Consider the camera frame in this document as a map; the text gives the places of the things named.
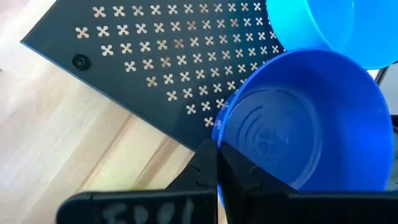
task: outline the blue bowl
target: blue bowl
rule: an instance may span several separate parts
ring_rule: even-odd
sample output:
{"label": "blue bowl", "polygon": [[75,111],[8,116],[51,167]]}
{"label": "blue bowl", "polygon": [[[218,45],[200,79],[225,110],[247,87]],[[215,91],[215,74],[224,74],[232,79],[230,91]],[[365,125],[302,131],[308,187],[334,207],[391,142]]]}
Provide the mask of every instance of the blue bowl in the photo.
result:
{"label": "blue bowl", "polygon": [[341,52],[364,68],[398,60],[396,0],[267,0],[271,26],[286,50]]}
{"label": "blue bowl", "polygon": [[328,50],[284,53],[252,74],[224,112],[226,141],[297,190],[384,190],[392,123],[379,87]]}

